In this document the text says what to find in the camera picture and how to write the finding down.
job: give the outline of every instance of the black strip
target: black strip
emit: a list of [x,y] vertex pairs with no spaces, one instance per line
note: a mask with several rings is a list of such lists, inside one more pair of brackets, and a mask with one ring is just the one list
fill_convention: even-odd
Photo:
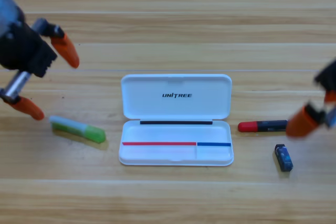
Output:
[[212,124],[212,121],[140,121],[140,124]]

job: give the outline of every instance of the white case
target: white case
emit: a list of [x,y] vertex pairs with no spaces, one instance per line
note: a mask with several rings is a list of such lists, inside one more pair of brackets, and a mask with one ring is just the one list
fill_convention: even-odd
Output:
[[122,78],[121,89],[124,115],[137,119],[123,126],[121,163],[227,166],[233,162],[230,126],[216,121],[230,113],[229,76],[130,74]]

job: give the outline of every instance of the wood grain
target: wood grain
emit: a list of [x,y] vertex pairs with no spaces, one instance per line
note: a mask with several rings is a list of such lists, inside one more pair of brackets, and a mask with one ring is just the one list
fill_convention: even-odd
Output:
[[[288,119],[322,107],[314,76],[336,56],[335,0],[15,0],[75,42],[22,95],[36,122],[0,105],[0,223],[336,223],[336,141],[239,133],[241,121]],[[225,73],[232,78],[228,167],[124,166],[120,80],[130,73]],[[13,72],[0,70],[0,87]],[[52,131],[50,115],[105,129],[101,145]],[[294,168],[279,170],[274,146]]]
[[[319,71],[336,57],[336,44],[77,43],[76,48],[80,55],[79,71]],[[51,71],[59,69],[69,70],[70,67],[58,58],[52,64]]]
[[[2,180],[4,223],[333,223],[335,187],[204,182]],[[29,208],[16,211],[13,206]]]
[[[41,15],[28,14],[32,23]],[[74,42],[333,43],[335,17],[232,16],[194,13],[44,14]]]

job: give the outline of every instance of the black marker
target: black marker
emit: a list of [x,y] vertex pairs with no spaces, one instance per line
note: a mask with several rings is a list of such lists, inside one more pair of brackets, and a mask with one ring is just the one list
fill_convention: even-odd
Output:
[[239,123],[238,130],[240,132],[274,132],[274,131],[285,131],[286,126],[287,126],[287,120],[254,121],[254,122]]

